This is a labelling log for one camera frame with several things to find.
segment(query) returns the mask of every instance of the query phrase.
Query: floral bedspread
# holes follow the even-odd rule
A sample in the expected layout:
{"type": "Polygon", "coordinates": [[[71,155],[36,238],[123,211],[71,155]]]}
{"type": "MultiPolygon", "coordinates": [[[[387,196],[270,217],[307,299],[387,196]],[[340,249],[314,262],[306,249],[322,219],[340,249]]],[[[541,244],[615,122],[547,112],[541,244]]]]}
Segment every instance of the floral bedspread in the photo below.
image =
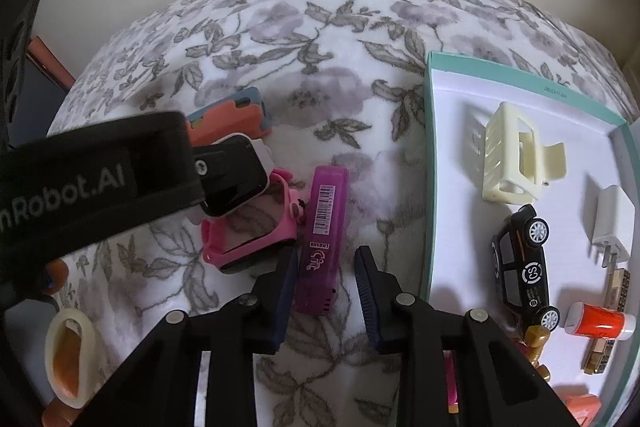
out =
{"type": "MultiPolygon", "coordinates": [[[[426,222],[422,76],[430,50],[501,62],[625,118],[639,113],[599,42],[523,0],[178,0],[115,34],[54,120],[51,132],[155,110],[189,114],[256,86],[273,118],[266,143],[296,187],[305,190],[319,164],[349,168],[349,246],[334,313],[292,314],[279,353],[256,357],[263,427],[386,422],[399,359],[367,346],[353,251],[370,245],[378,265],[417,292],[426,222]]],[[[236,223],[246,233],[273,226],[253,205],[236,223]]],[[[66,257],[70,277],[60,298],[102,334],[103,378],[166,312],[215,310],[270,269],[221,275],[203,264],[201,247],[199,230],[178,214],[66,257]]]]}

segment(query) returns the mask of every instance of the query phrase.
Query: black toy car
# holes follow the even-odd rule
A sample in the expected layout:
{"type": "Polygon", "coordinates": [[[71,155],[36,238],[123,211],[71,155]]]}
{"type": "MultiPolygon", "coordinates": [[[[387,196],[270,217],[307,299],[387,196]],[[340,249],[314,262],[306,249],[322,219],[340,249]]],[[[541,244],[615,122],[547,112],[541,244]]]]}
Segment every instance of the black toy car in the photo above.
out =
{"type": "Polygon", "coordinates": [[[504,220],[492,238],[495,281],[502,302],[516,315],[521,334],[529,326],[550,331],[560,321],[558,308],[549,305],[545,251],[549,227],[526,204],[504,220]]]}

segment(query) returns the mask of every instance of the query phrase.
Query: orange object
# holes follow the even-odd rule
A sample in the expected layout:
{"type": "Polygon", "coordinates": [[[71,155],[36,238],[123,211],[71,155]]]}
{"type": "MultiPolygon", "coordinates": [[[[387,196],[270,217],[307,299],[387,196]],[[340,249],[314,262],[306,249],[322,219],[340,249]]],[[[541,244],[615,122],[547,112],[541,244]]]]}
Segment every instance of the orange object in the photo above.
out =
{"type": "Polygon", "coordinates": [[[235,100],[219,103],[209,109],[202,118],[187,122],[189,140],[194,147],[211,145],[225,136],[240,132],[257,139],[269,134],[271,129],[262,130],[262,108],[251,103],[236,107],[235,100]]]}
{"type": "Polygon", "coordinates": [[[69,268],[64,261],[56,259],[47,263],[45,266],[49,277],[53,280],[53,286],[51,288],[45,288],[42,293],[44,295],[53,295],[60,291],[60,288],[65,284],[66,278],[69,277],[69,268]]]}
{"type": "Polygon", "coordinates": [[[602,405],[598,397],[593,394],[560,396],[560,398],[580,427],[589,427],[602,405]]]}
{"type": "Polygon", "coordinates": [[[80,415],[82,409],[74,409],[54,398],[42,413],[43,427],[69,427],[80,415]]]}
{"type": "Polygon", "coordinates": [[[594,339],[625,341],[635,329],[636,318],[633,315],[582,302],[571,305],[564,323],[564,331],[570,335],[594,339]]]}
{"type": "Polygon", "coordinates": [[[57,81],[67,89],[76,82],[75,78],[66,70],[60,61],[51,53],[47,45],[42,42],[40,37],[34,37],[29,43],[29,53],[35,58],[38,65],[48,71],[57,81]]]}
{"type": "Polygon", "coordinates": [[[81,337],[65,327],[58,348],[53,355],[53,378],[69,398],[78,397],[81,337]]]}

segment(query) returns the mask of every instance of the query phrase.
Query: screw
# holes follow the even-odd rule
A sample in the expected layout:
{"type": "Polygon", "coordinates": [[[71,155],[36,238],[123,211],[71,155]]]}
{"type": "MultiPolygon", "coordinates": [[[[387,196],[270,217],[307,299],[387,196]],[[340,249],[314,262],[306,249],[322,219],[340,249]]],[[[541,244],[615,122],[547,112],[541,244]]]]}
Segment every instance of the screw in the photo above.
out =
{"type": "Polygon", "coordinates": [[[469,316],[476,322],[484,322],[489,318],[489,314],[482,308],[473,308],[469,312],[469,316]]]}
{"type": "Polygon", "coordinates": [[[184,312],[181,310],[174,310],[172,312],[168,312],[164,317],[169,324],[180,324],[184,319],[184,312]]]}
{"type": "Polygon", "coordinates": [[[399,293],[396,295],[396,302],[401,306],[411,306],[415,302],[415,297],[411,293],[399,293]]]}
{"type": "Polygon", "coordinates": [[[207,164],[204,163],[204,160],[196,160],[196,172],[200,176],[204,176],[209,169],[207,168],[207,164]]]}
{"type": "Polygon", "coordinates": [[[238,303],[241,306],[254,306],[258,302],[258,298],[252,293],[243,293],[238,297],[238,303]]]}

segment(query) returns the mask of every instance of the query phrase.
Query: barcode sticker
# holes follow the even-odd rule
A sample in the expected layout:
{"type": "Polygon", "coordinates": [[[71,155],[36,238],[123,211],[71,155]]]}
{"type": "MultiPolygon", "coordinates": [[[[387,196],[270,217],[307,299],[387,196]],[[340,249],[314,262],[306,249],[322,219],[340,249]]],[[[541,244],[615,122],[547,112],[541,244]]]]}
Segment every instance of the barcode sticker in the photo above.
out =
{"type": "Polygon", "coordinates": [[[314,233],[329,235],[331,213],[334,210],[335,185],[320,185],[318,207],[314,219],[314,233]]]}

